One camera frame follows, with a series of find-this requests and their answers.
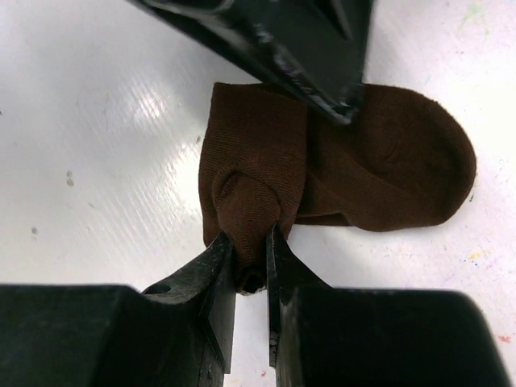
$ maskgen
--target screw hole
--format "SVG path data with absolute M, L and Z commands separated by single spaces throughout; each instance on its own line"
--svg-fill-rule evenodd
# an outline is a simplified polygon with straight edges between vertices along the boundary
M 167 284 L 154 284 L 149 286 L 149 288 L 145 291 L 145 294 L 163 294 L 170 291 L 172 288 Z

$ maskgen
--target black plastic part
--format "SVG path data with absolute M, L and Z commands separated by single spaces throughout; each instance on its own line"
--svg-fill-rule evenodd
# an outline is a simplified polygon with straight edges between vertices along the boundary
M 126 286 L 0 286 L 0 386 L 222 386 L 235 316 L 231 253 L 220 235 L 146 295 Z
M 317 277 L 290 250 L 278 225 L 268 233 L 266 243 L 267 258 L 267 299 L 268 299 L 268 362 L 276 366 L 277 345 L 281 335 L 281 309 L 292 298 L 299 286 L 330 286 Z
M 372 0 L 130 0 L 337 124 L 363 97 Z
M 277 385 L 510 385 L 481 312 L 461 293 L 332 289 L 267 239 Z

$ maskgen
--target brown sock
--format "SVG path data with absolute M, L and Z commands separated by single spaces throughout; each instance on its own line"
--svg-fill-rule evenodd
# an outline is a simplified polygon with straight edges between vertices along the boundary
M 472 187 L 476 160 L 438 103 L 366 85 L 360 113 L 336 127 L 276 86 L 216 84 L 202 145 L 205 244 L 225 231 L 239 291 L 264 284 L 264 240 L 294 221 L 370 231 L 448 220 Z

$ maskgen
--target white surface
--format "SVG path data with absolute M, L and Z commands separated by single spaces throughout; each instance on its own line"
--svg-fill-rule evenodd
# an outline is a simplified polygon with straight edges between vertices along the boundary
M 513 378 L 514 42 L 516 1 L 379 1 L 367 80 L 459 120 L 478 155 L 474 197 L 440 227 L 290 237 L 332 285 L 469 294 Z M 252 79 L 123 0 L 2 0 L 0 47 L 0 282 L 142 289 L 196 256 L 211 87 Z M 274 385 L 265 294 L 239 297 L 236 313 L 226 385 Z

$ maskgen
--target sock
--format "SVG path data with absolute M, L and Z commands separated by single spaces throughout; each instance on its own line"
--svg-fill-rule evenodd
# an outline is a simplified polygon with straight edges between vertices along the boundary
M 199 196 L 206 245 L 235 245 L 238 291 L 265 283 L 264 241 L 278 223 L 370 231 L 434 226 L 468 196 L 472 145 L 437 102 L 365 85 L 353 122 L 338 127 L 274 85 L 216 84 L 202 145 Z

